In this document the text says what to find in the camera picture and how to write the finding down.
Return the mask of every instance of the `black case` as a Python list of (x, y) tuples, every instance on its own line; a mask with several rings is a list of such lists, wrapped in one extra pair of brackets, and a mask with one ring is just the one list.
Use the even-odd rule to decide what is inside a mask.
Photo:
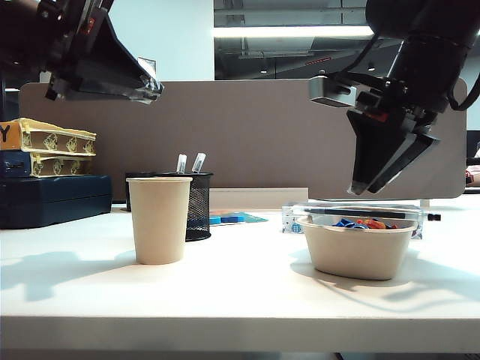
[(110, 212), (107, 175), (0, 178), (0, 229), (29, 229)]

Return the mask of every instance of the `white pen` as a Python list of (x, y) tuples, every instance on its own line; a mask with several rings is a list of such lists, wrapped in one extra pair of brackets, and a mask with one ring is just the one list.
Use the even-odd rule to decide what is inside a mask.
[(185, 174), (185, 167), (187, 166), (187, 155), (180, 154), (177, 161), (177, 173)]
[(203, 166), (203, 161), (205, 161), (205, 157), (206, 157), (206, 155), (203, 154), (202, 152), (199, 152), (196, 155), (196, 159), (195, 159), (195, 162), (193, 163), (193, 167), (192, 167), (192, 173), (199, 173), (200, 172), (200, 169), (202, 169), (202, 166)]

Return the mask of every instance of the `black mesh pencil holder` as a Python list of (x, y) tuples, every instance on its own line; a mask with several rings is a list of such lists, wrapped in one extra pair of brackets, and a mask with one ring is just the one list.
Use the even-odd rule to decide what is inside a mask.
[(185, 241), (195, 242), (209, 238), (210, 234), (210, 178), (211, 172), (191, 172), (178, 174), (177, 172), (164, 172), (157, 176), (188, 177), (190, 183), (190, 196), (188, 198), (187, 233)]

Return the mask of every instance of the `black robotic arm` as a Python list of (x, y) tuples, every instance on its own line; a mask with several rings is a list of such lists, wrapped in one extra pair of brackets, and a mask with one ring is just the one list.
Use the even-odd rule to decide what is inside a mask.
[(0, 1), (0, 71), (50, 71), (52, 100), (157, 100), (163, 86), (117, 39), (108, 16), (112, 3)]
[[(453, 87), (480, 29), (477, 1), (368, 0), (366, 17), (375, 34), (369, 45), (352, 66), (324, 77), (330, 94), (314, 99), (345, 106), (341, 97), (350, 86), (370, 87), (358, 95), (355, 109), (347, 111), (357, 137), (349, 191), (357, 195), (380, 191), (438, 143), (429, 135), (437, 114), (449, 104), (454, 110), (465, 110), (480, 92), (477, 81), (462, 104), (453, 97)], [(379, 36), (403, 40), (388, 76), (379, 79), (351, 73)]]

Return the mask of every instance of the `beige bowl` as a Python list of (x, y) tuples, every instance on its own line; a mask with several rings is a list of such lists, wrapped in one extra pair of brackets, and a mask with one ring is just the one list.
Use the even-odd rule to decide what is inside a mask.
[(311, 217), (297, 222), (304, 227), (315, 269), (368, 280), (395, 276), (417, 228), (416, 221), (403, 229), (349, 229), (315, 224)]

